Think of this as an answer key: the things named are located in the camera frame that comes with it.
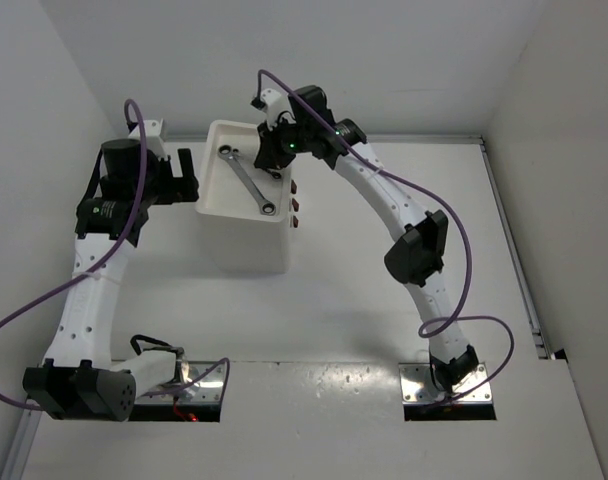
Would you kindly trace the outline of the large silver ratchet wrench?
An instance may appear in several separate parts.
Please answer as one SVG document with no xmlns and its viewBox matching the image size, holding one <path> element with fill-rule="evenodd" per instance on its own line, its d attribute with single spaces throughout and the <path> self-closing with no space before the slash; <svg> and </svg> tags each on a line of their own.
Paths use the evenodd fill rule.
<svg viewBox="0 0 608 480">
<path fill-rule="evenodd" d="M 262 193 L 242 165 L 243 156 L 240 151 L 237 148 L 225 144 L 218 148 L 218 157 L 224 160 L 233 170 L 253 200 L 257 203 L 260 213 L 264 216 L 273 216 L 276 213 L 275 204 Z"/>
</svg>

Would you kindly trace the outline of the white drawer organizer cabinet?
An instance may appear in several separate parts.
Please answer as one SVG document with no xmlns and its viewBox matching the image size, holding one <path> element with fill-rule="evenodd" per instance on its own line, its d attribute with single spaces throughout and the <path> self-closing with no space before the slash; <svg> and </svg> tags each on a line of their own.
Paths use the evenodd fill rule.
<svg viewBox="0 0 608 480">
<path fill-rule="evenodd" d="M 273 216 L 260 213 L 229 165 L 218 157 L 222 145 L 237 148 L 242 165 L 262 193 L 276 206 Z M 254 166 L 260 147 L 254 125 L 216 120 L 209 128 L 199 172 L 195 205 L 201 242 L 214 263 L 231 273 L 283 274 L 291 263 L 292 169 L 274 180 Z"/>
</svg>

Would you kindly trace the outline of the small silver wrench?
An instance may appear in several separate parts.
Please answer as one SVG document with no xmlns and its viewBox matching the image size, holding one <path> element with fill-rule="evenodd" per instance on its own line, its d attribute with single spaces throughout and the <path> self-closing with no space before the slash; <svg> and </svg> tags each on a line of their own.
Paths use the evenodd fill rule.
<svg viewBox="0 0 608 480">
<path fill-rule="evenodd" d="M 277 171 L 267 170 L 266 173 L 269 174 L 271 176 L 271 178 L 274 180 L 282 179 L 282 175 Z"/>
</svg>

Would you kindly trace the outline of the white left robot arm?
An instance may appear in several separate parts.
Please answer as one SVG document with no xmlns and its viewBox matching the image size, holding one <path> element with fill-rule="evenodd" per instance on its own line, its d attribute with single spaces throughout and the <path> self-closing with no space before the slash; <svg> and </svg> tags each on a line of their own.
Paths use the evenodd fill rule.
<svg viewBox="0 0 608 480">
<path fill-rule="evenodd" d="M 53 419 L 125 421 L 139 397 L 187 378 L 181 347 L 156 341 L 121 363 L 110 350 L 122 279 L 149 208 L 198 198 L 190 152 L 180 150 L 176 177 L 165 140 L 165 122 L 147 120 L 100 147 L 106 172 L 93 174 L 76 209 L 75 284 L 42 365 L 23 376 L 25 392 Z"/>
</svg>

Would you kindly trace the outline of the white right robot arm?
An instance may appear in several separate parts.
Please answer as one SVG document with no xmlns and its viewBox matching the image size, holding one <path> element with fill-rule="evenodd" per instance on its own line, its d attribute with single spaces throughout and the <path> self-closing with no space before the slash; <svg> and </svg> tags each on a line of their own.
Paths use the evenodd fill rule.
<svg viewBox="0 0 608 480">
<path fill-rule="evenodd" d="M 452 393 L 477 368 L 478 357 L 451 317 L 456 308 L 443 279 L 447 215 L 426 209 L 384 175 L 364 131 L 351 119 L 336 120 L 320 87 L 292 94 L 265 88 L 251 104 L 265 116 L 257 128 L 256 167 L 282 170 L 297 155 L 310 154 L 350 184 L 385 226 L 393 241 L 384 256 L 386 270 L 418 311 L 436 387 Z"/>
</svg>

